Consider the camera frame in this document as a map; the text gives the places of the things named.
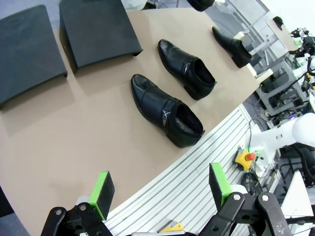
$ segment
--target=tan board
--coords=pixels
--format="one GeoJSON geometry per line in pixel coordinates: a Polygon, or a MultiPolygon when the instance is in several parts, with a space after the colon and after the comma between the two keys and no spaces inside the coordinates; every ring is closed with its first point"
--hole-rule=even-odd
{"type": "Polygon", "coordinates": [[[130,90],[133,74],[184,101],[206,133],[258,88],[249,69],[239,69],[217,44],[205,13],[186,8],[128,15],[144,49],[140,55],[74,76],[57,36],[68,78],[17,97],[0,113],[0,185],[31,235],[40,235],[51,208],[71,209],[90,194],[99,172],[111,173],[113,209],[189,150],[174,146],[139,113],[130,90]],[[218,82],[209,96],[194,101],[166,71],[157,49],[162,38],[204,61],[218,82]]]}

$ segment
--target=dress shoe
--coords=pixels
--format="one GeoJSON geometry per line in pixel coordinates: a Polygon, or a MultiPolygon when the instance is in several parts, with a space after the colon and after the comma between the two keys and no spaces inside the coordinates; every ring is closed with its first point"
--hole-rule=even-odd
{"type": "Polygon", "coordinates": [[[217,27],[212,27],[212,32],[220,46],[232,56],[237,67],[242,68],[250,63],[252,56],[247,52],[241,40],[222,34],[217,27]]]}
{"type": "Polygon", "coordinates": [[[284,24],[283,19],[280,16],[273,18],[273,21],[276,23],[277,27],[282,30],[282,25],[284,24]]]}
{"type": "Polygon", "coordinates": [[[202,60],[180,50],[165,39],[158,42],[158,53],[165,68],[185,84],[195,100],[207,96],[217,83],[202,60]]]}
{"type": "Polygon", "coordinates": [[[161,128],[176,146],[193,146],[204,134],[200,120],[190,108],[160,90],[148,78],[134,75],[131,90],[140,113],[161,128]]]}
{"type": "Polygon", "coordinates": [[[187,0],[197,11],[204,11],[215,3],[215,0],[187,0]]]}

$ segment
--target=black pad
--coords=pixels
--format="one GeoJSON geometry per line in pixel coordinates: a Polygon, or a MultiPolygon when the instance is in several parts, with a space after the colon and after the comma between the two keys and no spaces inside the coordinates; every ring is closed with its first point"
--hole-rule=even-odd
{"type": "Polygon", "coordinates": [[[142,49],[121,0],[61,0],[60,39],[73,73],[142,49]]]}
{"type": "Polygon", "coordinates": [[[0,20],[0,106],[62,74],[66,68],[44,5],[0,20]]]}

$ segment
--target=white wall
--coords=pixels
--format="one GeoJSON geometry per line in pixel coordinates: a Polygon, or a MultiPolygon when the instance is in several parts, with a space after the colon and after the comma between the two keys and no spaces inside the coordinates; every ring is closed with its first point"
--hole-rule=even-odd
{"type": "Polygon", "coordinates": [[[263,0],[289,30],[307,27],[315,35],[315,0],[263,0]]]}

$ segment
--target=black bracket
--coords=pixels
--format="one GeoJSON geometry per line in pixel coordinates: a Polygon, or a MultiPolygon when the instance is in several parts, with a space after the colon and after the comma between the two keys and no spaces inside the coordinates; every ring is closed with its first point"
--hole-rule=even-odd
{"type": "Polygon", "coordinates": [[[80,203],[67,211],[63,207],[50,210],[41,236],[112,236],[97,210],[88,203],[80,203]]]}

